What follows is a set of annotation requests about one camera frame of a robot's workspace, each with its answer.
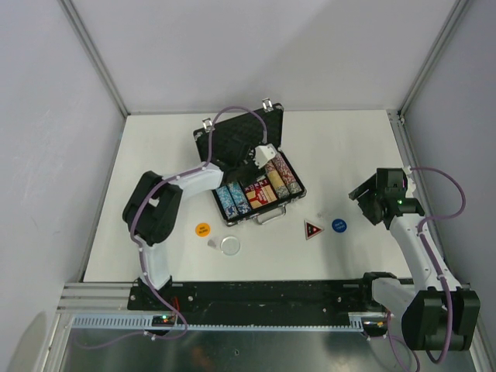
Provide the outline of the red card deck box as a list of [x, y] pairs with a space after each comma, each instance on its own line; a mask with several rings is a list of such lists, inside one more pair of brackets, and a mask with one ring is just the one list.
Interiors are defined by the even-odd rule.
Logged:
[[245, 196], [252, 209], [259, 209], [277, 200], [277, 196], [268, 180], [256, 182], [244, 189]]

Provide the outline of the clear dealer button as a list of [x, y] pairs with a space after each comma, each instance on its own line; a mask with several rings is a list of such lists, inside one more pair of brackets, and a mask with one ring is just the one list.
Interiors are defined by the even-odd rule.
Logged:
[[226, 236], [221, 240], [220, 250], [226, 256], [235, 256], [241, 248], [240, 241], [235, 236]]

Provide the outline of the triangular all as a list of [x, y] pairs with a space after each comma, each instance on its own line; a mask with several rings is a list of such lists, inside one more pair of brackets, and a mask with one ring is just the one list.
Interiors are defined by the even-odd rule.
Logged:
[[310, 240], [325, 230], [316, 224], [305, 220], [305, 239]]

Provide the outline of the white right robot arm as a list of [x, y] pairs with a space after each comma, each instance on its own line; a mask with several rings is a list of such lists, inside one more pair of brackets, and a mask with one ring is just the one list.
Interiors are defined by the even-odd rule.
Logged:
[[403, 284], [390, 273], [366, 273], [357, 301], [367, 311], [382, 305], [399, 317], [411, 350], [466, 351], [481, 302], [453, 276], [429, 231], [430, 218], [417, 198], [407, 196], [411, 172], [379, 168], [349, 194], [372, 225], [383, 224], [392, 235], [412, 277], [411, 284]]

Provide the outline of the blue small blind button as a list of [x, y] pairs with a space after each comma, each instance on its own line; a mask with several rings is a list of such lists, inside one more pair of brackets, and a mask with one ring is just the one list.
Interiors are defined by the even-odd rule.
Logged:
[[344, 233], [347, 230], [347, 223], [343, 219], [334, 219], [332, 221], [332, 229], [336, 233]]

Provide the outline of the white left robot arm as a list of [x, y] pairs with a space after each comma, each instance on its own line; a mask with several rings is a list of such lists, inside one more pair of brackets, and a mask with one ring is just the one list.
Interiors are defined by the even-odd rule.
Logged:
[[164, 286], [171, 273], [167, 253], [158, 245], [173, 232], [181, 203], [205, 191], [213, 191], [229, 177], [254, 176], [276, 155], [276, 148], [260, 144], [226, 160], [215, 158], [212, 146], [206, 160], [190, 170], [169, 176], [144, 173], [122, 212], [130, 239], [138, 246], [141, 280], [148, 285], [144, 300], [161, 310], [170, 304], [171, 290]]

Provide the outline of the orange big blind button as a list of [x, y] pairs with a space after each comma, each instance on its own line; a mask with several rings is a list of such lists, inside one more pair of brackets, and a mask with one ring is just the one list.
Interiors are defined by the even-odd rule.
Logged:
[[195, 233], [199, 237], [206, 237], [210, 234], [211, 227], [208, 223], [202, 222], [195, 227]]

